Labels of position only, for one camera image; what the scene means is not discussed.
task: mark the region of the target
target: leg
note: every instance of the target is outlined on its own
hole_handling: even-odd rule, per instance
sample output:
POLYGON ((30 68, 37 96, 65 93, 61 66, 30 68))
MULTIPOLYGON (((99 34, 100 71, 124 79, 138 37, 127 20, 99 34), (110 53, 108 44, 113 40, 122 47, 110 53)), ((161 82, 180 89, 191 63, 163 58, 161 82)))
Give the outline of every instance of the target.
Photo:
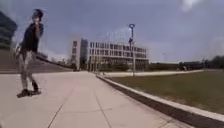
POLYGON ((23 90, 21 93, 17 94, 18 98, 24 97, 24 96, 30 96, 30 93, 28 91, 28 82, 27 82, 27 74, 25 71, 25 59, 26 59, 26 55, 21 54, 19 55, 19 71, 20 71, 20 77, 21 77, 21 81, 22 81, 22 85, 23 85, 23 90))
POLYGON ((21 81, 23 85, 23 90, 28 88, 27 75, 25 71, 25 61, 24 61, 25 59, 26 59, 25 53, 19 55, 19 70, 20 70, 20 77, 21 77, 21 81))
POLYGON ((34 62, 35 60, 35 54, 33 52, 28 52, 27 53, 27 60, 26 60, 26 73, 27 73, 27 77, 29 78, 29 80, 32 82, 32 85, 33 85, 33 89, 35 92, 38 92, 39 88, 38 88, 38 85, 37 85, 37 82, 36 80, 34 79, 33 75, 32 75, 32 72, 30 70, 30 66, 31 64, 34 62))

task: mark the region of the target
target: dark shirt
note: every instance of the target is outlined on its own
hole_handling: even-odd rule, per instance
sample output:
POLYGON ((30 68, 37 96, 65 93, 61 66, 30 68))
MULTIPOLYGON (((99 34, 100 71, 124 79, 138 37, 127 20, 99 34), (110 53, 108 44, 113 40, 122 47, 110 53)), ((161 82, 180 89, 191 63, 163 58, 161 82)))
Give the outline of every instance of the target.
MULTIPOLYGON (((39 24, 40 27, 40 35, 43 34, 43 24, 39 24)), ((36 27, 34 23, 31 23, 29 27, 26 29, 23 42, 22 42, 22 50, 33 51, 37 53, 38 50, 39 39, 36 36, 36 27)))

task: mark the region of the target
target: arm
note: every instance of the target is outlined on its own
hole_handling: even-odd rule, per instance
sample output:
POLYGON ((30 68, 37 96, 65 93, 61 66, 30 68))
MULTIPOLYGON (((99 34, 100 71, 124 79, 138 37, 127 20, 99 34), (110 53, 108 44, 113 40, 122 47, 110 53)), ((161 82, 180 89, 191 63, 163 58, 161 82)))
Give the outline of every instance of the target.
POLYGON ((40 23, 35 24, 35 34, 37 39, 40 39, 40 37, 43 34, 43 25, 40 23))

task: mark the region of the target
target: pavement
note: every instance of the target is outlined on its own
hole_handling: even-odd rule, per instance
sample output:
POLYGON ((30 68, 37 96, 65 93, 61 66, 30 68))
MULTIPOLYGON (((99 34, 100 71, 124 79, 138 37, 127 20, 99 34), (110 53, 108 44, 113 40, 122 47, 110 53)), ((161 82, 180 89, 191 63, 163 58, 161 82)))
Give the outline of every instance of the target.
POLYGON ((88 72, 34 76, 42 94, 19 99, 19 75, 0 75, 2 128, 190 127, 137 102, 88 72))
MULTIPOLYGON (((202 72, 203 70, 193 70, 193 71, 155 71, 155 72, 136 72, 135 76, 161 76, 161 75, 175 75, 175 74, 187 74, 202 72)), ((133 76, 133 72, 107 72, 104 73, 107 77, 125 77, 133 76)))

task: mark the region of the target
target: street lamp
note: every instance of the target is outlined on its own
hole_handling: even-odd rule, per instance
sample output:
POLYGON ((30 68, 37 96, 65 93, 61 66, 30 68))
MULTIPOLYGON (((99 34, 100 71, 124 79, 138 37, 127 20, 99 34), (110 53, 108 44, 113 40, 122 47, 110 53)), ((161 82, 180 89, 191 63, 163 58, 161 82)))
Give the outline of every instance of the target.
POLYGON ((135 24, 129 24, 128 27, 131 29, 131 38, 129 39, 130 48, 133 58, 133 76, 135 76, 135 47, 134 47, 134 27, 135 24))

